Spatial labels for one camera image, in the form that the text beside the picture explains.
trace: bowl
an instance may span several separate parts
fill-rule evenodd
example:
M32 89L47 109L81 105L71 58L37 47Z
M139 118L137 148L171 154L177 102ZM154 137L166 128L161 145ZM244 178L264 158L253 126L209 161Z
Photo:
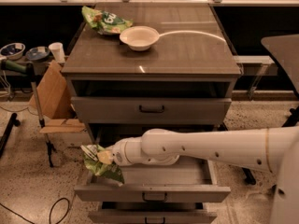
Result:
M26 58L31 62L44 62L50 56L50 49L47 47L37 47L26 52Z
M134 26L125 29L120 35L120 40L132 50L143 51L155 44L159 37L159 33L151 27Z
M23 43L11 43L0 49L0 54L10 60L18 60L24 53L25 45Z

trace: white bowl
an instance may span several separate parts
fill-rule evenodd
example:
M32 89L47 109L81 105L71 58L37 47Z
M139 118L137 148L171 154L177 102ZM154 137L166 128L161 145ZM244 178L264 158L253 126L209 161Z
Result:
M159 40L159 33L148 26L134 26L121 32L120 40L132 50L143 51Z
M0 49L0 54L10 60L18 60L24 53L25 45L22 43L11 43Z

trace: cabinet top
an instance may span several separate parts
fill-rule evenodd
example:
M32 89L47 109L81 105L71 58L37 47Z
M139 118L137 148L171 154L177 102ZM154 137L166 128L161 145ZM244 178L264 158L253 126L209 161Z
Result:
M105 10L133 26L155 28L159 41L146 51L133 51L118 35L100 35L85 25L63 73L240 75L212 10L196 3L109 3Z

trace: cabinet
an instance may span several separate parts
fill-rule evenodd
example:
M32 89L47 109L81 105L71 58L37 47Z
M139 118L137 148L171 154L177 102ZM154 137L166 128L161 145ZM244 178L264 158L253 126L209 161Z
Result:
M111 2L96 8L164 35L136 52L117 35L83 29L62 73L94 143L113 144L150 127L185 131L223 122L241 71L208 5ZM93 221L210 223L216 216L203 203L221 202L229 193L213 182L206 161L180 158L171 167L122 170L121 187L95 176L76 187L83 201L102 202L90 213Z

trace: drawer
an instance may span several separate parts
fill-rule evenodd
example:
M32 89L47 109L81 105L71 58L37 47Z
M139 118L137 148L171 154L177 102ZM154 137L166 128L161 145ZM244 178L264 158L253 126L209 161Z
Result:
M125 184L90 175L75 193L87 202L220 203L230 188L219 187L210 161L180 157L170 166L132 165L121 168Z
M101 203L89 213L95 223L211 223L216 217L201 203Z
M219 125L230 103L229 98L72 98L78 118L86 123Z

